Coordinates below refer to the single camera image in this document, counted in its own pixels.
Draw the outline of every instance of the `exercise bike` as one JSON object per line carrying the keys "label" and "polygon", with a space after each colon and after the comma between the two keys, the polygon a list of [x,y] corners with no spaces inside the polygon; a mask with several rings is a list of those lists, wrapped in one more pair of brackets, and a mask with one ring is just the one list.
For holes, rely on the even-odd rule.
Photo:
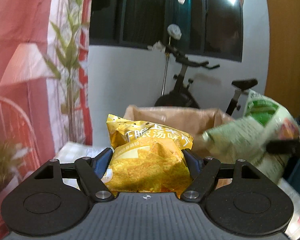
{"label": "exercise bike", "polygon": [[[174,75],[173,79],[176,80],[176,84],[173,88],[173,90],[167,94],[162,95],[158,98],[154,106],[179,106],[179,107],[191,107],[191,108],[197,108],[199,109],[198,103],[195,101],[192,94],[189,92],[190,84],[193,83],[192,79],[188,79],[188,85],[184,86],[184,78],[186,74],[187,68],[190,67],[203,67],[209,70],[219,68],[220,65],[214,65],[214,66],[208,66],[208,61],[203,62],[195,62],[190,61],[186,55],[178,50],[175,47],[172,47],[170,45],[166,45],[165,52],[167,54],[173,54],[176,58],[176,62],[181,63],[181,71],[178,75]],[[234,96],[230,101],[230,104],[227,108],[226,113],[229,115],[232,115],[234,110],[240,110],[241,106],[238,105],[238,100],[240,95],[247,95],[248,90],[253,88],[258,84],[258,81],[253,79],[245,79],[245,80],[235,80],[231,83],[235,88]]]}
{"label": "exercise bike", "polygon": [[189,92],[189,87],[190,84],[193,83],[193,80],[189,79],[187,86],[184,86],[183,84],[186,70],[188,67],[203,67],[212,70],[219,68],[220,65],[208,66],[208,61],[190,61],[183,52],[170,45],[166,45],[165,52],[168,54],[173,54],[176,58],[176,62],[181,63],[182,67],[180,73],[178,75],[173,76],[173,79],[176,80],[176,84],[173,90],[169,94],[162,95],[161,97],[159,97],[154,106],[179,106],[199,109],[200,107],[198,103],[195,101],[194,97]]}

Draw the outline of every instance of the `metal screw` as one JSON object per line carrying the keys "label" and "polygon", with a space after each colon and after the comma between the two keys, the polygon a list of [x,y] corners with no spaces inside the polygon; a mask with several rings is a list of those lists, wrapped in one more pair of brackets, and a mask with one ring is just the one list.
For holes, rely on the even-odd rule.
{"label": "metal screw", "polygon": [[194,199],[199,197],[199,193],[194,190],[188,190],[185,193],[183,193],[184,197]]}
{"label": "metal screw", "polygon": [[96,197],[100,199],[106,199],[111,197],[111,193],[106,190],[101,190],[96,193]]}

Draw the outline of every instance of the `yellow snack bag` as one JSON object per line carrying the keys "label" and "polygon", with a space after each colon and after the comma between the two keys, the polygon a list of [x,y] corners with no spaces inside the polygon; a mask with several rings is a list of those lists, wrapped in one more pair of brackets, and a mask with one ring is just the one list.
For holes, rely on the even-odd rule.
{"label": "yellow snack bag", "polygon": [[113,192],[177,192],[190,184],[182,149],[192,147],[186,132],[109,114],[114,154],[102,181]]}

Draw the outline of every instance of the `window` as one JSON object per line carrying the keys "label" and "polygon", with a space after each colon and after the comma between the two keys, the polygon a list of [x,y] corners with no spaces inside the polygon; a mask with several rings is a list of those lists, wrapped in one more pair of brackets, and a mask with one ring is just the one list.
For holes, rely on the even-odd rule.
{"label": "window", "polygon": [[172,44],[184,52],[241,61],[239,0],[92,0],[91,44],[146,49],[167,43],[172,23],[182,32]]}

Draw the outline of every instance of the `artificial plant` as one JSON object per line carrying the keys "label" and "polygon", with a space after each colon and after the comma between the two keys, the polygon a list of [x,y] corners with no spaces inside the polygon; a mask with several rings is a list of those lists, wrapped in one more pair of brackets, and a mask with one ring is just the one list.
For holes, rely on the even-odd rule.
{"label": "artificial plant", "polygon": [[27,148],[21,144],[8,141],[0,142],[0,192],[11,181],[18,176],[18,168],[23,164],[23,156],[28,153]]}
{"label": "artificial plant", "polygon": [[83,0],[68,0],[66,4],[66,21],[61,27],[50,22],[56,33],[55,53],[59,63],[45,57],[45,61],[55,78],[59,81],[63,91],[64,101],[60,104],[60,111],[68,117],[65,132],[68,139],[81,142],[79,138],[79,121],[75,115],[76,102],[80,96],[79,69],[79,39],[81,30],[87,30],[89,23],[82,23]]}

